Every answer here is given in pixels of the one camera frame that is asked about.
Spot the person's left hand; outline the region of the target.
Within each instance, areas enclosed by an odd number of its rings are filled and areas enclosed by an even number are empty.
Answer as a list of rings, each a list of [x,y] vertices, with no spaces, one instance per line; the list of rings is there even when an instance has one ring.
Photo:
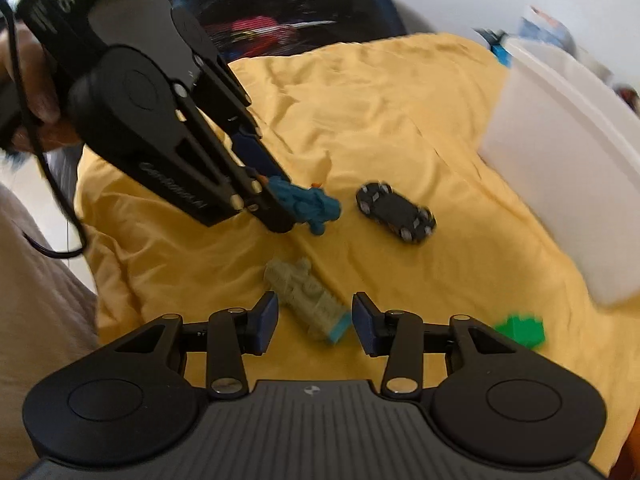
[[[28,107],[42,122],[37,132],[43,151],[50,152],[80,143],[80,137],[73,124],[61,115],[47,57],[40,42],[23,23],[18,22],[15,31],[17,57]],[[14,79],[14,73],[9,33],[2,32],[1,82],[7,82],[10,79]],[[10,147],[14,152],[34,152],[24,126],[19,126],[15,130]]]

